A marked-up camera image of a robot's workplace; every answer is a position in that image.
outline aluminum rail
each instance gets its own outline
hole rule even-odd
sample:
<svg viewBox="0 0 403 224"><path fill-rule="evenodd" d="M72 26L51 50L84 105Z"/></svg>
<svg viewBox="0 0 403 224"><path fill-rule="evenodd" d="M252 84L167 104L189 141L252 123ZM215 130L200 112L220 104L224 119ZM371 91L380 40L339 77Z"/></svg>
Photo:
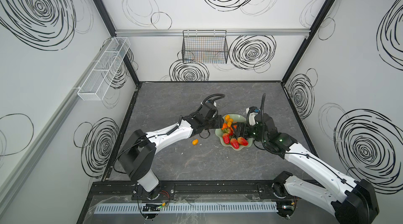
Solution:
<svg viewBox="0 0 403 224"><path fill-rule="evenodd" d="M137 37L137 36L183 36L187 31L197 31L198 36L219 35L220 31L225 29L141 29L141 30L116 30L118 37ZM286 28L286 29L226 29L227 36L243 35L304 35L309 36L308 28Z"/></svg>

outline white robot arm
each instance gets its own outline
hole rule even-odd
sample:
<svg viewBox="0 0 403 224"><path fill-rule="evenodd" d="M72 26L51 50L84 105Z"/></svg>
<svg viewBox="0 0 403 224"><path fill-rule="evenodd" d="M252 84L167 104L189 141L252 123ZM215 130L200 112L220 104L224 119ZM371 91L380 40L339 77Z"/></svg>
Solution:
<svg viewBox="0 0 403 224"><path fill-rule="evenodd" d="M195 112L180 116L176 124L146 133L137 130L130 136L118 160L130 179L148 192L150 199L161 191L159 180L150 169L154 154L204 129L221 128L224 120L218 115L214 101L223 97L222 94L207 97ZM305 199L334 215L342 224L371 223L379 213L373 186L366 180L356 181L341 173L314 156L293 137L279 133L273 119L263 112L264 100L265 94L259 110L249 108L247 122L238 123L234 135L261 141L266 151L300 167L323 186L313 185L284 171L274 179L272 189L275 196L293 195Z"/></svg>

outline strawberry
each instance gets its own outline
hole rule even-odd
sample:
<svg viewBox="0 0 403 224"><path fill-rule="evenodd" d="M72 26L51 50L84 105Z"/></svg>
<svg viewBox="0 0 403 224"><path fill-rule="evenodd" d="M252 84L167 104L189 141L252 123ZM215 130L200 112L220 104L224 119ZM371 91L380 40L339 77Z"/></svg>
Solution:
<svg viewBox="0 0 403 224"><path fill-rule="evenodd" d="M235 138L231 139L231 145L232 145L235 149L238 149L238 148L239 148L238 141L237 141Z"/></svg>
<svg viewBox="0 0 403 224"><path fill-rule="evenodd" d="M247 146L249 143L243 137L238 137L238 143L243 146Z"/></svg>
<svg viewBox="0 0 403 224"><path fill-rule="evenodd" d="M229 134L228 133L224 133L222 135L222 139L224 140L224 143L229 144Z"/></svg>

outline plate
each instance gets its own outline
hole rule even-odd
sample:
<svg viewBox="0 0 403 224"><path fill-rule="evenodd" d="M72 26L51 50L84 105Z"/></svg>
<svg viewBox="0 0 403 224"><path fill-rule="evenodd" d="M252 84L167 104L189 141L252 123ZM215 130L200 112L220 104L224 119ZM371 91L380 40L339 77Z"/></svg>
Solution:
<svg viewBox="0 0 403 224"><path fill-rule="evenodd" d="M228 115L230 118L234 119L234 122L246 122L246 118L241 115L238 115L238 114L228 114ZM235 151L240 151L242 148L250 147L253 144L253 138L250 137L247 139L247 141L249 143L247 146L239 145L239 148L235 149L231 144L224 143L224 139L222 139L223 135L224 135L224 132L221 129L216 129L216 136L219 137L221 144L223 146L229 146L229 147L233 148Z"/></svg>

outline white wire basket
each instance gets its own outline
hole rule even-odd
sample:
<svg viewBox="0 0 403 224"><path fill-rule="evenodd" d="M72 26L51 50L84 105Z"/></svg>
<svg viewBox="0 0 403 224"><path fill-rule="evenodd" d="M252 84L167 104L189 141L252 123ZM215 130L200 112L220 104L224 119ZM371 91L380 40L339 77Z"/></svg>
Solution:
<svg viewBox="0 0 403 224"><path fill-rule="evenodd" d="M91 70L77 94L84 101L101 101L126 55L130 42L127 37L114 37Z"/></svg>

